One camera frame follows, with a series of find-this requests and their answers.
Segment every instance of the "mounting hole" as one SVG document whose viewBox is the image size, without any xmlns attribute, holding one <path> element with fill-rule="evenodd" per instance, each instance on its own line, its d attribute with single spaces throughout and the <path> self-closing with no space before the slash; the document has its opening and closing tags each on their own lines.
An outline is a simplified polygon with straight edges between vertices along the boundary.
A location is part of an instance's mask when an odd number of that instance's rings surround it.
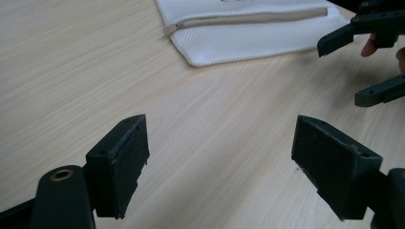
<svg viewBox="0 0 405 229">
<path fill-rule="evenodd" d="M 73 174 L 73 170 L 59 170 L 51 175 L 51 181 L 61 181 L 71 177 Z"/>
</svg>

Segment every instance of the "white mesh bag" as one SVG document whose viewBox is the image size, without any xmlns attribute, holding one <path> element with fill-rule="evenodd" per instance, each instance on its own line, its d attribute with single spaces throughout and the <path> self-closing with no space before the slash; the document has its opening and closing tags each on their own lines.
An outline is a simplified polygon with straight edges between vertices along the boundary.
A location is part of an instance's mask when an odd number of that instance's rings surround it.
<svg viewBox="0 0 405 229">
<path fill-rule="evenodd" d="M 194 66 L 298 52 L 347 24 L 326 0 L 157 0 L 170 35 Z"/>
</svg>

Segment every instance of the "table surface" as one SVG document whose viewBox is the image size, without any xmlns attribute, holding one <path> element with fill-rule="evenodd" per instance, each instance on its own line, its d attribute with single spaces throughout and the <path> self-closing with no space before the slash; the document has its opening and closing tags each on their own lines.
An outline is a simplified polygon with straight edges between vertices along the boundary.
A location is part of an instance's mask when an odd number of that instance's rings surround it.
<svg viewBox="0 0 405 229">
<path fill-rule="evenodd" d="M 372 108 L 356 92 L 399 74 L 367 40 L 317 51 L 188 65 L 153 0 L 0 3 L 0 211 L 87 152 L 121 119 L 146 114 L 150 158 L 123 220 L 97 228 L 370 228 L 340 221 L 290 159 L 297 115 L 329 122 L 405 167 L 405 100 Z"/>
</svg>

